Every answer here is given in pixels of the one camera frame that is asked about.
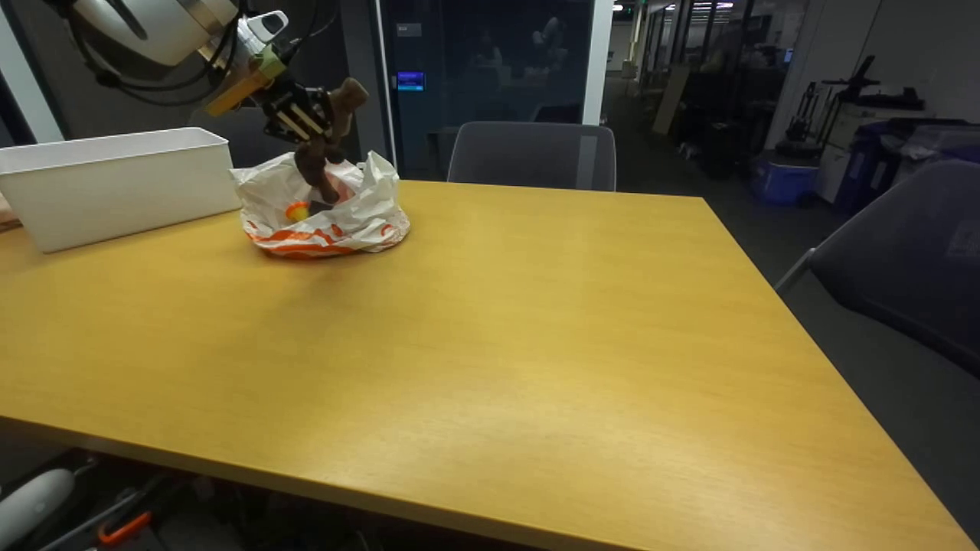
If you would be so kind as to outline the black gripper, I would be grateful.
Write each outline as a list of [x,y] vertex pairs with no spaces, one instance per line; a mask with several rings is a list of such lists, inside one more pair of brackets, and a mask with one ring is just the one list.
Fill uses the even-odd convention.
[[329,90],[296,86],[288,62],[296,43],[285,43],[292,20],[281,9],[240,16],[216,43],[216,115],[258,105],[276,132],[292,132],[303,145],[323,147],[323,128],[345,112]]

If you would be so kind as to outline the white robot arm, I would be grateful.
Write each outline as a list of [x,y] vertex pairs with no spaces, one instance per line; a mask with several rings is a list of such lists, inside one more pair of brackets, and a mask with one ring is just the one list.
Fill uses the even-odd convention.
[[209,116],[258,108],[285,142],[336,151],[367,90],[292,78],[310,30],[292,34],[285,9],[248,0],[50,0],[67,23],[85,69],[106,90],[148,105],[199,105]]

